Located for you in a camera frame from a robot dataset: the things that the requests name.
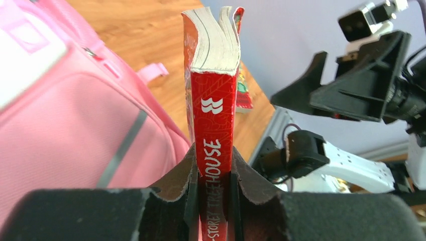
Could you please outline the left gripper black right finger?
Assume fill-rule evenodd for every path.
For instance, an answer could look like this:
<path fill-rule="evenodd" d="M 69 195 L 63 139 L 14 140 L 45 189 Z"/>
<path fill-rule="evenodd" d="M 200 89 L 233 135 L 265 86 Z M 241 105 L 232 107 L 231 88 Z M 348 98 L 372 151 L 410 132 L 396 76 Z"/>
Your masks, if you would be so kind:
<path fill-rule="evenodd" d="M 233 149 L 228 240 L 425 240 L 392 194 L 284 192 Z"/>

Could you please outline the pink student backpack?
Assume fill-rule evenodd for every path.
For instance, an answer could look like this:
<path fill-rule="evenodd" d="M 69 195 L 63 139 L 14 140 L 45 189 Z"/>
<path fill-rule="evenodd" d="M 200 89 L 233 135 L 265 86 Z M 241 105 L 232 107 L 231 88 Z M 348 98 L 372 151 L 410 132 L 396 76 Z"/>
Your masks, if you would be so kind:
<path fill-rule="evenodd" d="M 35 189 L 146 187 L 189 142 L 66 1 L 1 1 L 1 222 Z"/>

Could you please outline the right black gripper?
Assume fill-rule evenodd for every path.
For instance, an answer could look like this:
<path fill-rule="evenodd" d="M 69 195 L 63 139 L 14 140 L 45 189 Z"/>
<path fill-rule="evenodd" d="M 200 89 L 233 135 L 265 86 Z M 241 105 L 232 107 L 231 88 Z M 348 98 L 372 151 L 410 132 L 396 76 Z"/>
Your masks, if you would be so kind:
<path fill-rule="evenodd" d="M 409 33 L 394 31 L 363 45 L 354 66 L 324 86 L 328 54 L 318 52 L 305 73 L 273 94 L 270 102 L 303 114 L 330 111 L 370 122 L 424 119 L 425 91 L 400 77 L 410 41 Z"/>

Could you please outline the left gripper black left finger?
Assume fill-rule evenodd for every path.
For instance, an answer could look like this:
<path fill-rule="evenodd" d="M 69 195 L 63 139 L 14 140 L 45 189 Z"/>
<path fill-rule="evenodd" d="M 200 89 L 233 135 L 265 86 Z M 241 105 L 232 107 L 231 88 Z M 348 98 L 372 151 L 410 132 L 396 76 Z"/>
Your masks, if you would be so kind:
<path fill-rule="evenodd" d="M 146 188 L 39 189 L 26 194 L 1 240 L 198 240 L 195 148 Z"/>

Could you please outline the red lettered comic book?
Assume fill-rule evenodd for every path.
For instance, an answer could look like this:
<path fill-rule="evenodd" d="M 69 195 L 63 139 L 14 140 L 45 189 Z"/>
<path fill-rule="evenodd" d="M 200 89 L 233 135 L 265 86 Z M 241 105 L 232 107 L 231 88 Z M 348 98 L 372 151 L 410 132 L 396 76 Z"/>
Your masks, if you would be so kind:
<path fill-rule="evenodd" d="M 236 98 L 236 112 L 247 113 L 253 109 L 252 98 L 249 93 L 248 85 L 245 79 L 243 64 L 239 66 L 239 73 L 237 76 L 237 98 Z"/>

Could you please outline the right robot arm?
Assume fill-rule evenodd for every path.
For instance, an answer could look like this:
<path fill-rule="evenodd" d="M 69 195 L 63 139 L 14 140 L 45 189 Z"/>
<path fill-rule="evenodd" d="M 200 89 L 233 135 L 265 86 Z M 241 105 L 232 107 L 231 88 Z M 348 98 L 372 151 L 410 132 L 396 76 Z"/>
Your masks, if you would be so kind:
<path fill-rule="evenodd" d="M 411 205 L 425 200 L 425 60 L 408 76 L 405 61 L 410 34 L 393 31 L 338 57 L 334 81 L 322 85 L 327 53 L 316 53 L 296 81 L 271 103 L 299 113 L 348 121 L 407 123 L 406 161 L 370 161 L 335 147 L 324 137 L 295 129 L 283 132 L 283 147 L 268 137 L 253 168 L 272 184 L 291 190 L 311 174 L 342 178 L 371 193 L 392 193 Z"/>

